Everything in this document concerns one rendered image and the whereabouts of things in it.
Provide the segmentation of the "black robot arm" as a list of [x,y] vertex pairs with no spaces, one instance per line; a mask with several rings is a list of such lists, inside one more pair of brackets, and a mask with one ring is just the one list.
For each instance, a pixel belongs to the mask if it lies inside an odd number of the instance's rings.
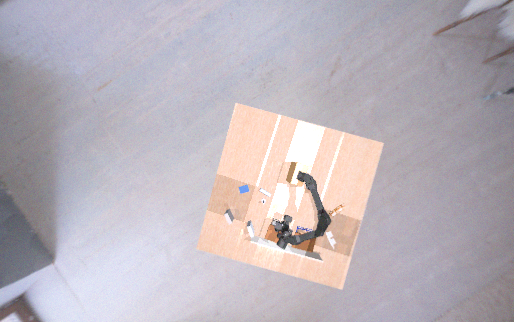
[[314,231],[304,233],[301,235],[292,235],[293,230],[290,228],[284,228],[282,231],[282,228],[284,226],[284,222],[278,222],[275,223],[275,232],[279,232],[280,230],[283,232],[283,236],[280,236],[278,242],[276,243],[277,246],[279,246],[282,249],[285,249],[287,244],[290,243],[291,245],[298,245],[302,243],[305,240],[309,240],[312,238],[316,238],[319,236],[323,236],[324,232],[328,228],[328,225],[331,223],[331,218],[329,217],[328,213],[325,211],[322,201],[320,199],[320,196],[317,191],[317,183],[314,180],[314,178],[309,175],[308,173],[304,173],[299,171],[297,178],[301,182],[305,182],[306,188],[311,191],[312,197],[314,199],[316,208],[317,208],[317,216],[318,216],[318,223],[317,228]]

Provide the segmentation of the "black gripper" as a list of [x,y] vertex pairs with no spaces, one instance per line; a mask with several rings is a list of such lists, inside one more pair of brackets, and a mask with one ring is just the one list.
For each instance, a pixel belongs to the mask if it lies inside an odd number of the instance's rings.
[[[284,215],[284,218],[283,218],[283,221],[282,221],[282,222],[284,222],[284,226],[282,228],[282,231],[283,231],[284,228],[289,228],[290,227],[289,226],[289,222],[291,222],[292,219],[293,219],[292,216],[289,216],[289,215],[286,215],[286,214]],[[283,236],[283,232],[282,231],[280,232],[281,234],[278,232],[277,238],[280,238],[280,236]]]

